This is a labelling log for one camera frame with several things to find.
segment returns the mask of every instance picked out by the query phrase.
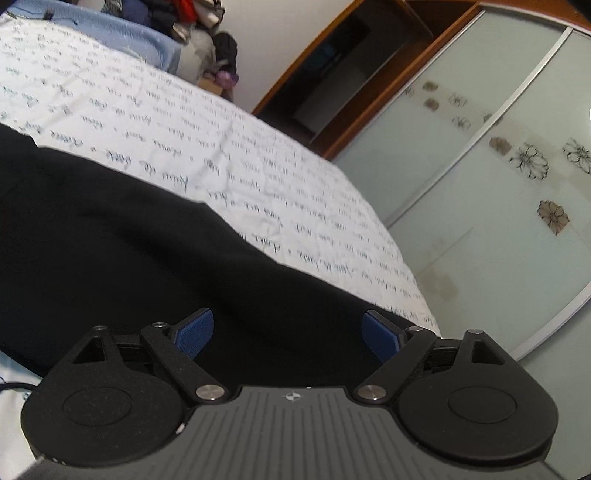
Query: ridged gray surface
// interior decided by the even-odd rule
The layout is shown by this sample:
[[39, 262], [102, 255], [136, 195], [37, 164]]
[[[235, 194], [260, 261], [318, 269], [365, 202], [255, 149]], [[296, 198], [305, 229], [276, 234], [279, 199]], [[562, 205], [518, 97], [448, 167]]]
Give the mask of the ridged gray surface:
[[430, 457], [384, 408], [340, 388], [244, 388], [230, 403], [200, 407], [184, 431], [142, 460], [82, 469], [43, 460], [22, 480], [559, 480], [536, 463], [469, 471]]

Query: white cloth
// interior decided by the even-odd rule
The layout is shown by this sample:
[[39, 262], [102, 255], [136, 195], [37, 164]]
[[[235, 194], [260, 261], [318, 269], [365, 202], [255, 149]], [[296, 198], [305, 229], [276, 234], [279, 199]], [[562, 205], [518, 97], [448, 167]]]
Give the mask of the white cloth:
[[[277, 262], [439, 333], [398, 247], [345, 175], [219, 97], [68, 28], [4, 15], [0, 123], [206, 202]], [[2, 362], [6, 380], [31, 380]], [[0, 478], [9, 480], [32, 457], [22, 393], [0, 401]]]

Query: silver bolt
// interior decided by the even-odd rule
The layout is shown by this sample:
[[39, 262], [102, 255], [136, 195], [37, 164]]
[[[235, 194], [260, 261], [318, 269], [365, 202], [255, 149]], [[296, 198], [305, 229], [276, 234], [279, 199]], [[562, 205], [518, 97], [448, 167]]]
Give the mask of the silver bolt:
[[226, 391], [219, 385], [202, 385], [195, 390], [195, 395], [202, 400], [217, 400], [218, 398], [221, 398], [224, 393], [226, 393]]
[[365, 400], [380, 400], [386, 396], [386, 389], [379, 385], [364, 385], [359, 387], [357, 395]]

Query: crosshair logo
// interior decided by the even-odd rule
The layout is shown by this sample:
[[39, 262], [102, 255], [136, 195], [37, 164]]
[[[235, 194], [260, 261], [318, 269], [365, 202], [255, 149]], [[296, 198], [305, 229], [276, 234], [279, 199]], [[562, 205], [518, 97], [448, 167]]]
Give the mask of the crosshair logo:
[[283, 397], [289, 400], [290, 402], [297, 402], [298, 400], [304, 398], [298, 392], [290, 392], [287, 395], [283, 395]]

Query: blue gripper pad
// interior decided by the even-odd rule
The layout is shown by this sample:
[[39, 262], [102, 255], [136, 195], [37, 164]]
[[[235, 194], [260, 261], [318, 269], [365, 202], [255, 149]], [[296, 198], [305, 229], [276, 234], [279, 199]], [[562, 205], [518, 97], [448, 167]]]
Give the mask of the blue gripper pad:
[[390, 322], [377, 312], [366, 312], [361, 321], [363, 341], [382, 363], [392, 358], [402, 348], [402, 330], [392, 325], [393, 329], [400, 330], [400, 333], [395, 333], [384, 323]]
[[175, 346], [194, 358], [207, 345], [213, 336], [213, 313], [207, 309], [195, 312], [194, 318], [182, 321], [186, 323], [178, 329], [174, 337]]

